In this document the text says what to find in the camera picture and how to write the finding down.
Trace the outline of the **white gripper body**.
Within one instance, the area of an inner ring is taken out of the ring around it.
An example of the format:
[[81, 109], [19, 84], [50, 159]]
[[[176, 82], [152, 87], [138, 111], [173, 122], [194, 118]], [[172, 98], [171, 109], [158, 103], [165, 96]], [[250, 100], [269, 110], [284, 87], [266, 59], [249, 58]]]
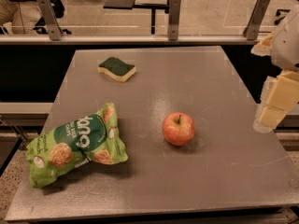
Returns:
[[270, 56], [280, 69], [299, 71], [299, 5], [295, 5], [275, 30]]

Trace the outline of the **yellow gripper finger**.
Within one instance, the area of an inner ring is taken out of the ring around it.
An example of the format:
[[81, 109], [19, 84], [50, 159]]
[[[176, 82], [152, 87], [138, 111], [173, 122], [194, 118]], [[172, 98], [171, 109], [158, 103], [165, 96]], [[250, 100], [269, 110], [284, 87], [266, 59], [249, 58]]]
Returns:
[[263, 84], [261, 102], [257, 106], [253, 129], [270, 133], [299, 103], [299, 74], [283, 70], [277, 77], [267, 77]]
[[268, 34], [263, 40], [253, 46], [251, 53], [257, 56], [269, 56], [271, 50], [271, 43], [273, 38], [273, 33]]

